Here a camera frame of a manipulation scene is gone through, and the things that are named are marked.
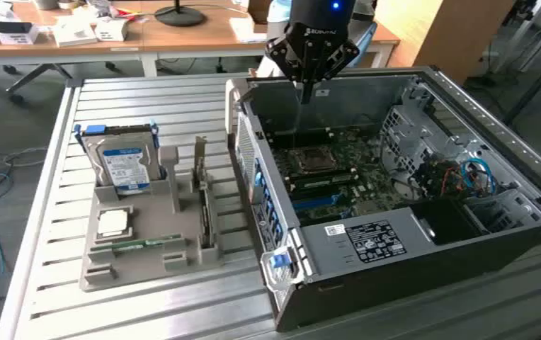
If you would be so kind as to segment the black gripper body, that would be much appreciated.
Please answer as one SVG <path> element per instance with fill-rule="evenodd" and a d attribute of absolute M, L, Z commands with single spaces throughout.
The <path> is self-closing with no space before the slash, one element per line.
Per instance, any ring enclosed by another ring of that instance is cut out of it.
<path fill-rule="evenodd" d="M 287 32 L 304 32 L 309 41 L 320 35 L 347 35 L 348 37 L 352 9 L 352 1 L 293 1 Z"/>

